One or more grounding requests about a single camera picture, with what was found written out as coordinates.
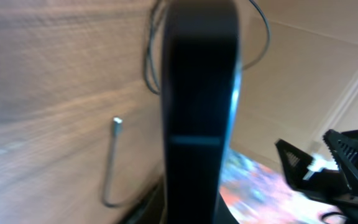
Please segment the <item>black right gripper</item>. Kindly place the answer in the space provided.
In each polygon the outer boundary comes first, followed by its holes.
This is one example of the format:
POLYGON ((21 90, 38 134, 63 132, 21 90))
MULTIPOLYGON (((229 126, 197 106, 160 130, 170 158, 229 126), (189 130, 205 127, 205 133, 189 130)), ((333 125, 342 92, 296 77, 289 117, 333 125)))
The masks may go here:
POLYGON ((358 129, 338 132, 330 129, 323 135, 337 170, 313 172, 308 166, 313 157, 289 142, 275 143, 287 184, 308 199, 334 205, 347 218, 358 223, 358 129))

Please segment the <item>blue Galaxy smartphone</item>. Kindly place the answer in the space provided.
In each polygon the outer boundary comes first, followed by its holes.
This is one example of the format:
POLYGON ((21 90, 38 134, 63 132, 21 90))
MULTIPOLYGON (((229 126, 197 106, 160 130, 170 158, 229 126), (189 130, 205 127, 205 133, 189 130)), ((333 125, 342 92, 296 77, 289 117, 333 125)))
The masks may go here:
POLYGON ((233 1, 173 1, 163 32, 161 109, 168 223, 214 223, 241 85, 233 1))

